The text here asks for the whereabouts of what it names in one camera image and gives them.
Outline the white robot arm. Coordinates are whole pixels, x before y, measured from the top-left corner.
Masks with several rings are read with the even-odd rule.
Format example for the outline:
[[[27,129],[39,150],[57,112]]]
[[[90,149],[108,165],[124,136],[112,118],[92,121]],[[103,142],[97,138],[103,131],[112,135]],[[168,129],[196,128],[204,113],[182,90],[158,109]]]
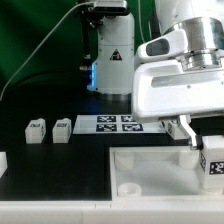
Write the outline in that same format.
[[[201,148],[190,121],[224,113],[224,0],[155,0],[159,36],[136,52],[133,18],[115,16],[103,0],[94,9],[103,25],[87,89],[129,96],[135,121],[175,121],[191,147]]]

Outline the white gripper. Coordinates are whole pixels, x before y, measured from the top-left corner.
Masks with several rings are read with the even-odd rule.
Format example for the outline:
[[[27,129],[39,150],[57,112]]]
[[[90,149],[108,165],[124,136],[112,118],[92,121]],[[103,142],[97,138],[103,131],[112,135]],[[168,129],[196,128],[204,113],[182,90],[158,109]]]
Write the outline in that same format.
[[[176,60],[141,65],[132,90],[132,115],[139,123],[175,120],[191,150],[198,150],[191,118],[224,113],[224,69],[183,71]]]

